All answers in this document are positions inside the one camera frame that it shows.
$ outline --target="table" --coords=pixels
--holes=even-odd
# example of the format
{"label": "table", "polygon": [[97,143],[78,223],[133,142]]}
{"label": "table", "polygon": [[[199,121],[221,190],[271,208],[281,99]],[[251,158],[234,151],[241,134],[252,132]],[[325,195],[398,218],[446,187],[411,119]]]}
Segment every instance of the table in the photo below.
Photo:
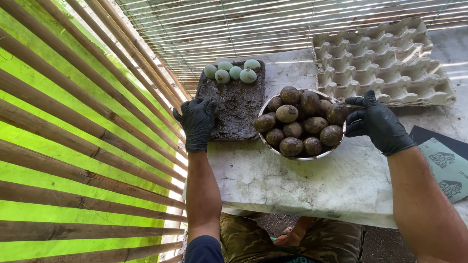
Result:
{"label": "table", "polygon": [[[432,31],[432,59],[441,60],[457,102],[444,107],[395,108],[408,133],[413,125],[468,142],[468,28]],[[265,99],[287,85],[315,88],[312,50],[254,57],[266,64]],[[221,61],[246,58],[218,58]],[[371,226],[396,228],[386,158],[368,137],[345,138],[330,155],[306,162],[275,155],[258,140],[208,144],[208,159],[218,182],[223,211],[244,210],[316,216]],[[454,204],[468,225],[468,200]]]}

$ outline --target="stainless steel bowl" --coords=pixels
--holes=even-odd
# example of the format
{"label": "stainless steel bowl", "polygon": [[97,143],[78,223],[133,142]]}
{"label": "stainless steel bowl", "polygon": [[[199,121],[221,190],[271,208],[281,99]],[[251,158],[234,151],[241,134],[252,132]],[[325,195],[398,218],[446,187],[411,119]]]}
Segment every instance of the stainless steel bowl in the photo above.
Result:
{"label": "stainless steel bowl", "polygon": [[[318,94],[318,96],[320,97],[321,100],[328,100],[329,102],[331,102],[332,104],[334,103],[337,103],[339,102],[337,99],[334,99],[334,98],[330,98],[330,96],[328,95],[325,95],[324,93],[320,92],[320,91],[316,91],[316,90],[313,90],[313,89],[306,89],[306,88],[302,88],[302,89],[299,89],[299,90],[310,90],[310,91],[313,91],[315,93]],[[263,105],[262,109],[260,110],[260,113],[258,114],[259,116],[264,114],[263,112],[265,112],[265,108],[266,106],[268,105],[268,103],[271,101],[272,98],[276,98],[276,97],[279,97],[279,93],[274,95],[273,97],[271,97],[269,100],[266,101],[266,103]],[[311,161],[311,160],[315,160],[315,159],[319,159],[319,158],[322,158],[323,156],[326,156],[328,155],[329,153],[333,152],[336,148],[338,148],[338,146],[340,146],[341,142],[343,141],[343,138],[344,138],[344,133],[346,132],[346,122],[343,123],[343,137],[341,138],[340,140],[340,143],[338,145],[335,145],[333,146],[333,148],[331,148],[330,150],[318,155],[318,156],[313,156],[313,157],[289,157],[289,156],[284,156],[281,152],[275,150],[266,140],[265,140],[265,137],[259,132],[260,134],[260,139],[262,139],[262,142],[265,144],[265,146],[270,149],[272,152],[278,154],[278,155],[281,155],[283,156],[284,158],[287,158],[287,159],[290,159],[290,160],[295,160],[295,161]]]}

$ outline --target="gloved hand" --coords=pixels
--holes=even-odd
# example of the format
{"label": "gloved hand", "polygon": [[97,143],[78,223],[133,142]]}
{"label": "gloved hand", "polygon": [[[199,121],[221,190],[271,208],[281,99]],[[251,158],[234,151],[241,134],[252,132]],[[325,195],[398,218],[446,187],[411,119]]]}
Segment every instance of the gloved hand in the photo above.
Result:
{"label": "gloved hand", "polygon": [[209,99],[196,98],[180,106],[182,116],[176,108],[172,110],[174,118],[182,124],[185,132],[185,149],[196,153],[206,151],[208,139],[214,127],[213,111],[218,103]]}
{"label": "gloved hand", "polygon": [[364,98],[353,97],[345,101],[365,108],[351,113],[346,119],[346,137],[367,135],[385,156],[416,145],[395,114],[377,101],[373,90],[367,90]]}

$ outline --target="dirt ground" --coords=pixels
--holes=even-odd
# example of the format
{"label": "dirt ground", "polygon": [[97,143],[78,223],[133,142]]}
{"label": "dirt ground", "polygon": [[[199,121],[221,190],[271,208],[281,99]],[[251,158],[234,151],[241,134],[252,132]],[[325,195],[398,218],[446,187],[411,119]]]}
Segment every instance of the dirt ground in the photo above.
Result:
{"label": "dirt ground", "polygon": [[[269,214],[257,219],[271,237],[277,237],[288,226],[293,227],[298,216]],[[414,263],[416,258],[396,229],[365,226],[363,263]]]}

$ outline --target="paper egg tray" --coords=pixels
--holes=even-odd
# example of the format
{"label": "paper egg tray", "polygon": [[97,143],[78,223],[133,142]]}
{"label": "paper egg tray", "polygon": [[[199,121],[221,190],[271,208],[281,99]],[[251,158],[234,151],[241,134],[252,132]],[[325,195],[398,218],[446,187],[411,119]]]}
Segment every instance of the paper egg tray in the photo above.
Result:
{"label": "paper egg tray", "polygon": [[420,18],[397,24],[314,36],[317,90],[344,101],[369,88],[388,106],[454,103],[456,92],[438,60],[425,57],[432,42]]}

